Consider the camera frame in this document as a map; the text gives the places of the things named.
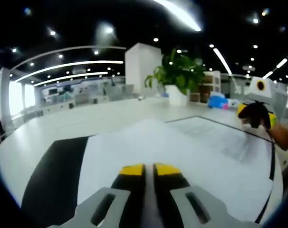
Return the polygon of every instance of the window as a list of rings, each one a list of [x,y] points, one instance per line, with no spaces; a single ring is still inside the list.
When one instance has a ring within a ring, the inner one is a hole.
[[[35,105],[34,87],[32,85],[25,85],[25,108]]]
[[[16,115],[23,110],[21,83],[9,84],[9,108],[10,114]]]

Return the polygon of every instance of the desk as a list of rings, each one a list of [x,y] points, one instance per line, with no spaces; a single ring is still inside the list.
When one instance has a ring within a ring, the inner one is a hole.
[[[234,113],[210,109],[203,104],[169,106],[166,98],[83,106],[32,119],[13,132],[0,145],[0,173],[17,204],[21,205],[31,174],[54,141],[117,131],[147,118],[167,122],[196,115],[241,129],[241,123]],[[267,137],[263,131],[257,134]],[[281,168],[275,154],[274,186],[261,223],[281,202],[282,193]]]

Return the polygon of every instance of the green plant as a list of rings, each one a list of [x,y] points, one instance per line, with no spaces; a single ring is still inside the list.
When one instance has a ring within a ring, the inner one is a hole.
[[[187,90],[196,91],[202,82],[205,68],[201,59],[190,59],[178,54],[174,48],[170,56],[164,56],[163,66],[158,66],[153,75],[148,75],[144,81],[145,87],[152,87],[153,80],[158,84],[176,85],[178,89],[186,95]]]

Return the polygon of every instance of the potted plant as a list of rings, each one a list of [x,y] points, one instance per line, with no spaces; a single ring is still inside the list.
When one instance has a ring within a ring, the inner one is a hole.
[[[163,66],[158,66],[153,75],[148,75],[144,84],[145,87],[151,88],[156,80],[158,87],[165,87],[171,105],[187,105],[190,92],[198,90],[204,70],[201,59],[192,60],[177,53],[177,49],[174,48],[170,56],[164,56]]]

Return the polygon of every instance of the hand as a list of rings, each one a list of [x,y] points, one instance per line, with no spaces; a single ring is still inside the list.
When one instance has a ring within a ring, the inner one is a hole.
[[[250,124],[253,128],[258,128],[259,125],[264,126],[266,129],[271,128],[269,112],[261,102],[251,103],[246,106],[238,114],[238,117],[242,119],[243,124]]]

